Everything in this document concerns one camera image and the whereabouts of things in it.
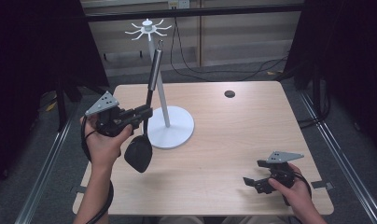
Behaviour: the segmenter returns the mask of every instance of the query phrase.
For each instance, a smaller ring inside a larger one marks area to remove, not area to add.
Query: person
[[[107,137],[95,132],[96,116],[88,117],[85,134],[87,145],[91,154],[91,176],[81,205],[78,209],[75,224],[87,223],[91,220],[105,204],[110,184],[113,165],[120,155],[120,147],[127,140],[133,127],[128,125],[116,137]],[[289,164],[293,171],[301,174],[300,169]],[[270,178],[270,185],[281,192],[290,203],[295,216],[303,224],[325,224],[326,221],[316,210],[314,203],[305,183],[298,178],[295,179],[294,185],[289,189],[279,183],[277,180]],[[97,223],[109,223],[108,214],[105,213]],[[203,223],[201,217],[161,217],[160,224],[167,223]],[[227,217],[222,224],[258,224],[258,223],[285,223],[278,217]]]

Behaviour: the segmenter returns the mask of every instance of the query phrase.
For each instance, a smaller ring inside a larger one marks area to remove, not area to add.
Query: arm
[[[301,171],[297,166],[293,164],[289,165],[293,171],[301,174]],[[287,198],[294,214],[302,223],[326,224],[326,221],[320,216],[319,212],[314,207],[314,203],[312,202],[311,196],[304,182],[296,178],[294,185],[290,189],[272,178],[269,179],[269,183]]]
[[[85,127],[86,136],[94,130],[95,122],[96,117],[88,118]],[[99,133],[92,133],[87,138],[91,154],[91,176],[74,223],[87,223],[104,206],[109,192],[113,164],[119,157],[121,144],[130,137],[131,131],[132,126],[128,125],[113,138]],[[108,223],[107,213],[97,223]]]

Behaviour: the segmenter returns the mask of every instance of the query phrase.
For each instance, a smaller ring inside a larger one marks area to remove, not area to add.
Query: white round base
[[[194,132],[194,119],[190,113],[178,106],[168,105],[170,126],[166,127],[162,109],[153,111],[148,120],[147,135],[153,147],[172,149],[180,147]]]

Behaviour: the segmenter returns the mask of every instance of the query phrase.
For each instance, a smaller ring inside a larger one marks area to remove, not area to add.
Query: wooden table top
[[[133,216],[253,216],[291,215],[282,195],[257,194],[243,177],[270,176],[257,160],[273,151],[300,153],[292,161],[308,182],[321,180],[290,104],[279,82],[214,82],[164,84],[167,105],[186,109],[195,122],[194,133],[181,147],[153,148],[147,170],[140,174],[120,157],[114,166],[111,215]],[[234,91],[228,98],[225,91]],[[121,85],[114,96],[129,109],[146,102],[147,85]],[[154,109],[160,107],[157,91]],[[125,152],[136,130],[121,147]],[[87,186],[89,165],[82,186]],[[76,213],[83,195],[73,206]],[[313,189],[314,205],[322,215],[333,212],[326,189]]]

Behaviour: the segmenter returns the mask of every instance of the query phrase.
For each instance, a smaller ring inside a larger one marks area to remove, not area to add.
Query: white utensil stand
[[[157,32],[158,29],[167,30],[172,26],[166,28],[157,27],[162,24],[163,20],[156,25],[149,19],[142,22],[143,26],[136,26],[135,28],[140,30],[135,32],[125,32],[126,34],[133,35],[141,32],[141,34],[133,40],[139,39],[143,34],[148,36],[148,50],[150,53],[151,61],[153,61],[155,51],[154,41],[151,34],[156,33],[161,36],[165,36]],[[153,111],[153,117],[148,121],[147,136],[153,147],[160,149],[172,149],[179,147],[186,143],[194,132],[194,119],[190,113],[175,105],[167,105],[165,101],[165,93],[163,90],[161,72],[157,78],[157,89],[160,96],[161,108],[157,108]]]

